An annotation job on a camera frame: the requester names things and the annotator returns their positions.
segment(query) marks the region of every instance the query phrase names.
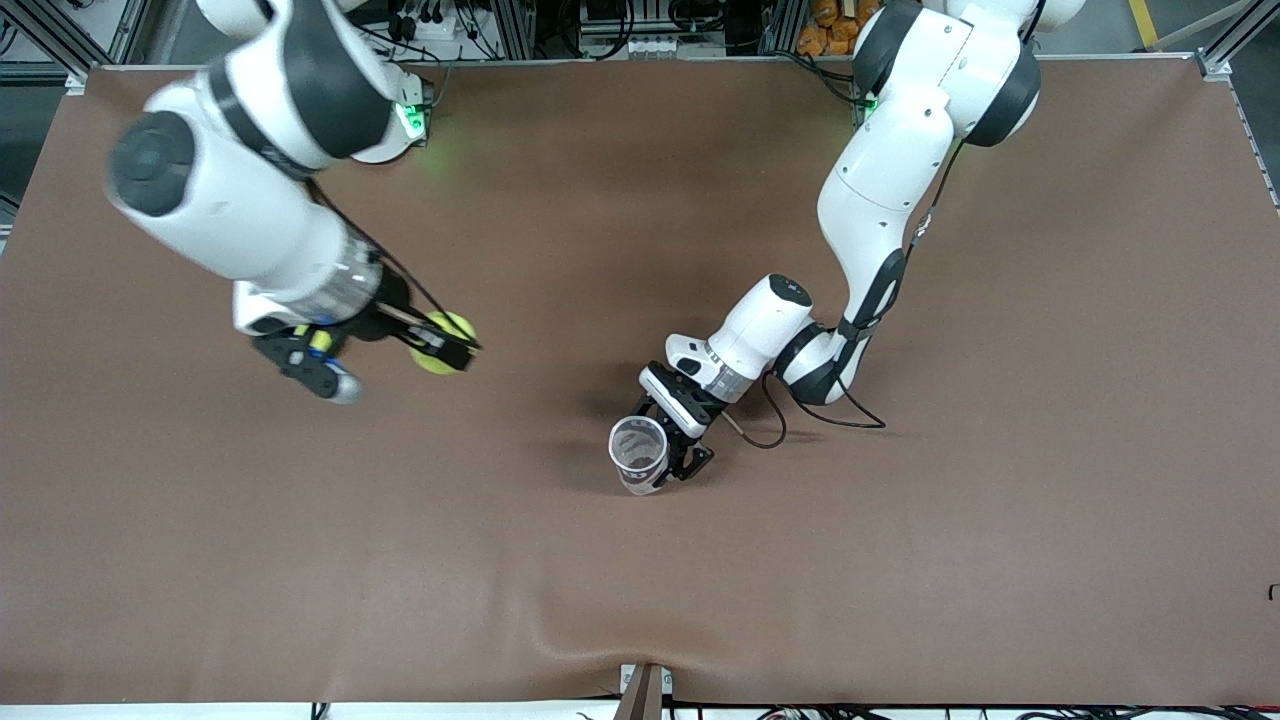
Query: transparent cup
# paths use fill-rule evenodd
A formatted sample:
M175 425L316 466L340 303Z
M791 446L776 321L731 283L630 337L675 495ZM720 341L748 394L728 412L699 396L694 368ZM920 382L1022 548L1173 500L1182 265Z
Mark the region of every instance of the transparent cup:
M609 457L634 495L657 492L654 483L667 471L667 433L653 418L623 418L609 433Z

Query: brown table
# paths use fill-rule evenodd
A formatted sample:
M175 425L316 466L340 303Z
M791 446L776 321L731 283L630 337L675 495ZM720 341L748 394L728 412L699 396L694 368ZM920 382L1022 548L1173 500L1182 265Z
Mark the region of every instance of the brown table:
M771 270L844 306L813 78L458 70L430 147L321 181L488 350L355 347L335 407L102 197L173 77L63 102L0 263L0 700L572 697L637 659L695 701L1280 700L1280 222L1193 63L1046 63L965 151L859 375L887 432L721 424L649 498L604 438L667 333Z

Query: yellow stripe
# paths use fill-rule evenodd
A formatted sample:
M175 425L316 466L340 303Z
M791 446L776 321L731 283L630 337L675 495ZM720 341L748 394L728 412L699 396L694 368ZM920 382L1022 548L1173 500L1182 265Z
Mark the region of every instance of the yellow stripe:
M1151 47L1156 40L1156 23L1151 22L1151 10L1147 9L1147 0L1129 0L1129 10L1133 12L1133 22L1138 26L1138 36L1142 37L1142 46Z

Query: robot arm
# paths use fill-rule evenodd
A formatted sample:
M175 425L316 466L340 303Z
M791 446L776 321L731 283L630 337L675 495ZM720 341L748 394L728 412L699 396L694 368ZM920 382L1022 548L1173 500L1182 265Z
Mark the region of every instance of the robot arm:
M257 37L148 99L111 152L108 197L234 281L236 328L321 397L358 396L334 357L346 337L398 337L465 369L475 343L460 337L470 331L415 310L379 249L297 184L384 137L394 78L332 0L270 6Z
M1051 29L1082 3L933 0L927 4L936 9L927 9L902 1L872 18L858 38L854 76L878 106L818 196L818 223L849 283L845 311L826 328L809 316L799 284L786 281L794 290L778 292L773 278L781 275L771 275L707 342L671 336L676 372L650 363L634 413L657 411L672 475L686 479L710 460L700 441L707 427L769 363L797 402L827 405L845 395L902 281L908 222L952 141L989 147L1021 127L1039 95L1039 65L1019 32L1037 12L1038 27Z

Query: yellow-green ball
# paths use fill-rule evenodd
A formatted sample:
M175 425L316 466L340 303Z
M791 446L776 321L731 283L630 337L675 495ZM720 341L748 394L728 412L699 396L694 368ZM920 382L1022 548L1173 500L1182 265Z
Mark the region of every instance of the yellow-green ball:
M436 310L435 313L428 313L426 316L433 323L439 325L440 329L443 329L445 333L453 337L461 337L462 340L467 340L467 336L471 336L472 340L476 337L476 331L474 327L471 327L471 323L462 315L458 315L457 313L449 313L449 320L453 320L452 323L444 319L444 313L440 313L439 310ZM452 375L457 373L457 370L445 365L443 361L436 360L435 357L430 357L425 352L419 352L412 347L408 350L408 354L410 356L413 357L413 361L417 363L417 365L424 370L426 370L428 373L434 373L436 375Z

